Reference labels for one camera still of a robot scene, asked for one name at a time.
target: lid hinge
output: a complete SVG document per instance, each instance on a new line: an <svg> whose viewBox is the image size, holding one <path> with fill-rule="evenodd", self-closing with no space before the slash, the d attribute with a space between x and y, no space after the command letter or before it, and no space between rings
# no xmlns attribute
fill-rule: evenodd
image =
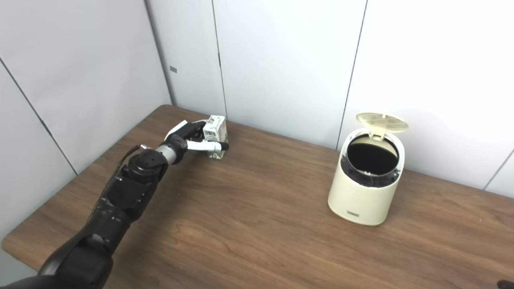
<svg viewBox="0 0 514 289"><path fill-rule="evenodd" d="M383 141L386 135L386 130L379 127L373 127L370 132L370 139Z"/></svg>

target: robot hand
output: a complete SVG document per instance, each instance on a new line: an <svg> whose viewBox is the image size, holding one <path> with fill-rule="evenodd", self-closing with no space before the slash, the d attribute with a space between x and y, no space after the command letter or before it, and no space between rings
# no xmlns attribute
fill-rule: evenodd
<svg viewBox="0 0 514 289"><path fill-rule="evenodd" d="M181 123L172 128L164 142L156 151L163 154L169 165L177 164L188 150L221 152L227 150L228 143L205 140L203 128L206 120Z"/></svg>

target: small carton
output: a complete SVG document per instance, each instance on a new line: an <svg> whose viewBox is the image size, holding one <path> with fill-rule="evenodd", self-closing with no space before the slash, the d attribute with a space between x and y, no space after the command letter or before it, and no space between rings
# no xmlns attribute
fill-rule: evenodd
<svg viewBox="0 0 514 289"><path fill-rule="evenodd" d="M227 137L227 123L224 116L211 115L209 120L204 126L204 137L205 140L228 142ZM213 151L207 152L207 155L212 158L221 159L225 151L216 153Z"/></svg>

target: trash can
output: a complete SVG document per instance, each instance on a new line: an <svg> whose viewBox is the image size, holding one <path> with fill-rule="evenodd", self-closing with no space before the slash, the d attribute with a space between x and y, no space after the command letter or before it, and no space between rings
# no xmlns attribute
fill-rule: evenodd
<svg viewBox="0 0 514 289"><path fill-rule="evenodd" d="M401 141L392 133L407 123L382 113L361 113L366 128L346 138L328 194L328 205L338 216L362 225L386 220L405 161Z"/></svg>

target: panel seam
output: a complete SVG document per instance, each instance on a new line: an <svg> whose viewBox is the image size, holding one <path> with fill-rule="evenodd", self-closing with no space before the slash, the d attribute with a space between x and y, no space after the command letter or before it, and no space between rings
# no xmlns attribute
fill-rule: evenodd
<svg viewBox="0 0 514 289"><path fill-rule="evenodd" d="M227 120L228 120L229 118L228 118L228 109L227 109L227 98L225 96L225 83L223 82L222 59L221 59L221 55L219 53L218 27L216 25L216 13L214 12L214 0L211 0L211 4L212 4L212 17L214 18L214 32L216 33L216 47L218 49L219 73L222 78L223 102L225 103L225 115L227 116Z"/></svg>
<svg viewBox="0 0 514 289"><path fill-rule="evenodd" d="M166 87L168 88L168 95L170 96L171 104L176 105L176 103L177 103L176 99L174 99L174 95L171 93L171 91L172 91L171 83L168 80L168 78L166 77L167 65L164 62L163 53L162 53L161 49L159 48L159 43L157 41L157 34L156 34L156 28L155 28L156 25L153 24L152 17L150 17L150 11L148 9L147 1L148 0L144 0L144 8L146 10L148 22L150 23L150 30L152 31L152 35L154 37L154 44L155 44L155 48L157 49L157 55L159 56L159 60L161 62L162 74L164 75L164 81L166 82Z"/></svg>
<svg viewBox="0 0 514 289"><path fill-rule="evenodd" d="M494 180L494 178L496 177L496 175L502 170L503 166L509 161L510 157L512 156L512 154L514 153L514 149L512 151L510 151L510 154L507 156L507 158L503 161L503 163L500 165L500 167L496 170L496 172L494 173L494 175L492 175L491 179L487 182L487 184L485 185L484 187L484 191L487 189L487 187L491 184L491 182Z"/></svg>
<svg viewBox="0 0 514 289"><path fill-rule="evenodd" d="M346 91L346 100L344 101L343 115L341 117L341 126L339 126L339 134L337 136L336 150L339 147L339 141L341 140L341 131L343 129L344 114L346 113L346 105L348 104L348 96L350 95L350 86L352 86L353 72L355 69L355 61L357 60L357 52L359 51L360 36L362 35L362 26L364 26L364 18L366 16L366 9L368 8L368 0L364 6L364 13L362 14L362 22L360 24L359 38L357 39L357 47L355 49L355 57L352 65L352 73L350 74L350 81L348 83L348 90Z"/></svg>
<svg viewBox="0 0 514 289"><path fill-rule="evenodd" d="M48 133L48 135L51 137L51 139L53 140L53 142L56 144L57 148L59 149L59 151L61 152L61 154L64 156L64 159L66 160L66 162L68 162L68 165L71 167L71 169L73 170L73 173L75 173L75 175L78 175L77 171L75 170L75 168L73 167L73 165L71 164L71 162L69 161L68 157L66 156L66 154L64 154L64 151L62 150L61 146L59 145L59 143L57 143L57 140L56 138L52 135L52 132L50 131L50 129L48 128L48 126L45 124L45 122L43 121L43 119L41 118L41 116L39 115L39 113L35 110L34 106L32 105L32 103L29 101L29 99L27 98L27 96L25 95L25 92L23 91L23 89L20 87L20 85L18 84L18 82L16 81L16 79L14 78L14 76L12 75L11 71L7 68L7 65L5 64L4 60L0 57L0 63L2 64L2 66L5 68L5 70L7 71L7 73L9 74L9 76L11 77L12 81L14 82L14 84L16 85L16 87L18 88L18 90L20 90L20 92L22 93L23 97L25 98L25 100L27 101L27 103L29 104L30 108L32 109L32 111L34 112L34 114L37 116L38 120L40 121L41 125L43 126L43 128L46 130L46 132Z"/></svg>

